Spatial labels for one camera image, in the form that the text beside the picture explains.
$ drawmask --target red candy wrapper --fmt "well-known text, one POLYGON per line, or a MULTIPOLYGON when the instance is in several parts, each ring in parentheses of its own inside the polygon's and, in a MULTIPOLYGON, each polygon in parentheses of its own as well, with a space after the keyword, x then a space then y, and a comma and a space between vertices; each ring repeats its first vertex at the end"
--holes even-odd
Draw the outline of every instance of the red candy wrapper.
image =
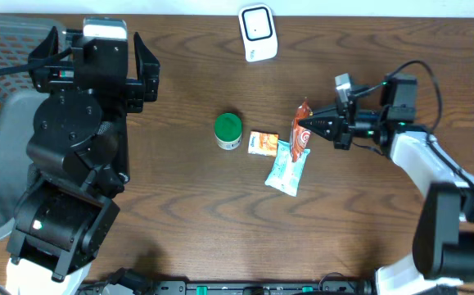
POLYGON ((311 109, 307 102, 296 109, 295 119, 291 122, 291 135, 289 137, 289 145, 291 148, 291 158, 296 162, 302 155, 305 145, 308 143, 311 131, 299 126, 299 120, 309 117, 311 109))

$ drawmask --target wood grain surface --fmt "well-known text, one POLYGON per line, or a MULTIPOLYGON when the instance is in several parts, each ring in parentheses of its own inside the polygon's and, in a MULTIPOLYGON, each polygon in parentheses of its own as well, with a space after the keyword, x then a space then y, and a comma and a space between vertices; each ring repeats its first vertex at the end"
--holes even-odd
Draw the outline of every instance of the wood grain surface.
MULTIPOLYGON (((80 28, 84 16, 31 17, 80 28)), ((332 103, 334 77, 346 72, 376 84, 407 60, 429 62, 445 99, 436 135, 474 174, 474 20, 277 17, 278 55, 247 63, 236 17, 116 17, 160 60, 160 88, 157 102, 129 115, 132 181, 115 199, 121 212, 88 279, 120 267, 190 280, 369 276, 410 252, 422 196, 385 157, 312 136, 298 196, 289 197, 264 185, 274 158, 247 154, 251 130, 289 140, 304 98, 313 109, 332 103), (213 133, 226 111, 244 124, 242 147, 231 152, 213 133)), ((431 124, 431 83, 418 67, 408 73, 419 78, 418 122, 431 124)))

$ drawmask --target white square object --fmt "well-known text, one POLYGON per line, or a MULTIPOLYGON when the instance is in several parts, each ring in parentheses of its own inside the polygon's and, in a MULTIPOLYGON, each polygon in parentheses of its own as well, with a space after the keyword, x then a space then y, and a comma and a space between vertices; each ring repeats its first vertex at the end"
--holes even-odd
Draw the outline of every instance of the white square object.
POLYGON ((277 33, 269 7, 264 4, 244 7, 238 13, 238 20, 247 61, 262 61, 277 55, 277 33))

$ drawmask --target green connector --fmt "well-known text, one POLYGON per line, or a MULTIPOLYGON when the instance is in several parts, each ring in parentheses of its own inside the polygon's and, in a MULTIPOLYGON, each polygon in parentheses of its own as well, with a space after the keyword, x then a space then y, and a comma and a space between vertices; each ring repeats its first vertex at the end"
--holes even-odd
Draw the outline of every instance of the green connector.
POLYGON ((207 295, 207 287, 196 287, 196 295, 207 295))

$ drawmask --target snack package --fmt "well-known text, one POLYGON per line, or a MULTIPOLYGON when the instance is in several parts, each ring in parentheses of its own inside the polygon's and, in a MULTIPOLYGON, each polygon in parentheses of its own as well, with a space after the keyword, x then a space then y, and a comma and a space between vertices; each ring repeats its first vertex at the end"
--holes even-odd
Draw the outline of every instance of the snack package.
POLYGON ((299 188, 300 177, 308 154, 309 149, 305 149, 300 154, 298 161, 293 162, 289 143, 279 140, 277 158, 265 184, 296 197, 296 190, 299 188))
POLYGON ((291 135, 289 137, 289 145, 291 147, 291 157, 296 162, 302 155, 305 145, 308 143, 311 131, 299 126, 299 120, 309 117, 311 109, 307 102, 296 109, 295 119, 291 122, 291 135))
POLYGON ((262 156, 277 156, 278 134, 263 134, 251 131, 247 152, 262 156))

